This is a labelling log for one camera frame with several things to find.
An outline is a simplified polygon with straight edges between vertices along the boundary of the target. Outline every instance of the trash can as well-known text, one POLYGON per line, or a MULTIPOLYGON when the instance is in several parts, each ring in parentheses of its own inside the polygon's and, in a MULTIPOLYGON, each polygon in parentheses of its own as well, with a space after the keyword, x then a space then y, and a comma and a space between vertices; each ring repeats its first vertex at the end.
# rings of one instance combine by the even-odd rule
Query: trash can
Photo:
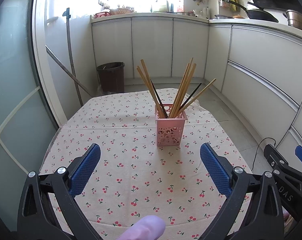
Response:
POLYGON ((124 93, 124 63, 111 62, 97 67, 103 93, 124 93))

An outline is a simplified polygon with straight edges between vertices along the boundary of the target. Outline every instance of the cherry pattern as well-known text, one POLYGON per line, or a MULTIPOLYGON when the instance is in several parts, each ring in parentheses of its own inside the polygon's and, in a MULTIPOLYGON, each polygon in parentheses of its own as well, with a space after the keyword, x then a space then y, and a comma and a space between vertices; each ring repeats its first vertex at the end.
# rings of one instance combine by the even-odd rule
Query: cherry pattern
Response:
MULTIPOLYGON (((173 102, 176 91, 161 89, 158 94, 164 102, 173 102)), ((159 240, 173 240, 172 234, 181 240, 198 239, 198 229, 208 227, 226 199, 200 159, 205 142, 232 166, 250 172, 231 139, 197 101, 186 110, 180 146, 157 147, 154 109, 148 91, 90 99, 61 127, 41 167, 40 174, 55 172, 82 156, 91 143, 100 146, 94 175, 75 200, 106 240, 117 239, 141 217, 155 214, 168 226, 159 240)), ((245 196, 232 231, 239 228, 250 198, 245 196)), ((60 219, 61 209, 54 196, 50 199, 60 219)), ((61 226, 71 233, 67 225, 61 226)))

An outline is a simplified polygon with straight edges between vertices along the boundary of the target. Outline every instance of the power cord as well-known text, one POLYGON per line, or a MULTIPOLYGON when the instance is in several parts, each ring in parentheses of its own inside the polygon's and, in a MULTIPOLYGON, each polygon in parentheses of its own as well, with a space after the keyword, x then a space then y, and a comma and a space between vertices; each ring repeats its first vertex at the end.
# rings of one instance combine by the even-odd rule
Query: power cord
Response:
POLYGON ((259 145, 258 145, 258 147, 257 147, 257 150, 256 150, 256 152, 255 152, 255 156, 254 156, 254 160, 253 160, 253 164, 252 164, 252 169, 251 169, 252 172, 253 172, 254 162, 255 162, 255 158, 257 157, 257 153, 258 153, 259 146, 260 146, 260 144, 261 144, 265 139, 272 139, 272 140, 274 140, 274 146, 276 145, 275 139, 273 139, 273 138, 271 138, 271 137, 265 137, 265 138, 259 143, 259 145))

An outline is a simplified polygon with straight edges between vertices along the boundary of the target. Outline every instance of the pink plastic basket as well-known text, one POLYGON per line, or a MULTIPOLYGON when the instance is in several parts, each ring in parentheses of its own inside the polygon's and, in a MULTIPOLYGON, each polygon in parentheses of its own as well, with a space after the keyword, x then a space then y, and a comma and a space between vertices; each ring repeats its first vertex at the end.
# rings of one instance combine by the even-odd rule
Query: pink plastic basket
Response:
MULTIPOLYGON (((173 104, 163 104, 166 112, 170 113, 173 104)), ((155 107, 156 122, 156 143, 158 146, 177 146, 180 145, 184 123, 188 120, 186 113, 183 111, 176 118, 159 118, 158 110, 155 107)))

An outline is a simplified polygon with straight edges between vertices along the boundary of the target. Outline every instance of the metal screw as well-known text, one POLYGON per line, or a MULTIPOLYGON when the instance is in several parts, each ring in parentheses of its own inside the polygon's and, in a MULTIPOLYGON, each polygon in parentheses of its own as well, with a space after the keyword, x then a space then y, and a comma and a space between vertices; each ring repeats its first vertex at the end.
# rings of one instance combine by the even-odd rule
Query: metal screw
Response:
POLYGON ((234 168, 234 171, 235 171, 236 173, 242 173, 242 172, 243 172, 243 169, 240 168, 240 167, 235 167, 235 168, 234 168))
POLYGON ((29 172, 28 176, 29 178, 33 178, 35 176, 35 172, 34 171, 29 172))
POLYGON ((59 174, 63 174, 63 173, 65 173, 66 172, 66 168, 65 167, 60 167, 60 168, 58 168, 58 173, 59 174))
POLYGON ((271 177, 272 177, 272 174, 271 174, 270 171, 267 171, 267 172, 265 173, 265 175, 266 175, 266 177, 268 177, 268 178, 271 178, 271 177))

